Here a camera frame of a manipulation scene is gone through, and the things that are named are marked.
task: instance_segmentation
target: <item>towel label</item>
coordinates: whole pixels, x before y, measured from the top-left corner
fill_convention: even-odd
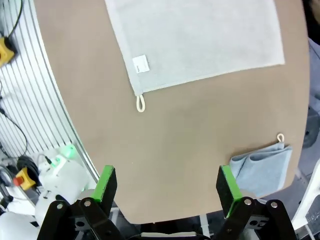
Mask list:
[[[144,73],[150,71],[146,55],[132,58],[136,73]]]

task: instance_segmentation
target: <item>gray towel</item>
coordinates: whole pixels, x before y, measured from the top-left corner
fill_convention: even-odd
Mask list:
[[[292,147],[284,142],[234,156],[230,168],[239,188],[255,194],[257,198],[283,188]]]

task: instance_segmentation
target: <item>beige table surface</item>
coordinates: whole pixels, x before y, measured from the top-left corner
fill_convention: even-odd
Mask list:
[[[98,172],[115,166],[115,202],[129,222],[220,210],[219,165],[275,143],[277,133],[293,146],[285,186],[292,183],[309,96],[301,0],[276,0],[285,65],[145,93],[144,113],[137,112],[104,0],[35,0],[35,5],[72,122]]]

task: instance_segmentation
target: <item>folded blue cloth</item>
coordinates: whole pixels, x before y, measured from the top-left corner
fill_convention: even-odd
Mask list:
[[[265,148],[234,156],[230,160],[232,174],[241,190],[257,198],[283,188],[292,147],[279,142]]]

